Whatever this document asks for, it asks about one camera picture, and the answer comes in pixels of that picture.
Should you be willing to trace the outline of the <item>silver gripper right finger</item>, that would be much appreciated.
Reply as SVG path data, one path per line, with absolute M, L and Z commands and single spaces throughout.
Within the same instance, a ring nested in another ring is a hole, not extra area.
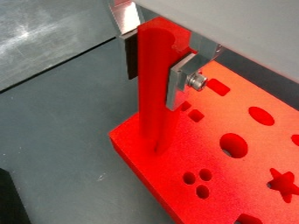
M 175 111 L 183 104 L 188 89 L 201 91 L 208 78 L 201 74 L 201 68 L 216 59 L 221 53 L 221 45 L 193 32 L 189 39 L 189 52 L 171 67 L 165 107 Z

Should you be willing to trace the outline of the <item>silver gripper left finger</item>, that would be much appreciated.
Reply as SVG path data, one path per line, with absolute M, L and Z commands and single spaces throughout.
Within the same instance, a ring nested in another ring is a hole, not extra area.
M 137 76 L 137 26 L 144 22 L 144 16 L 132 0 L 107 1 L 120 44 L 121 66 L 132 80 Z

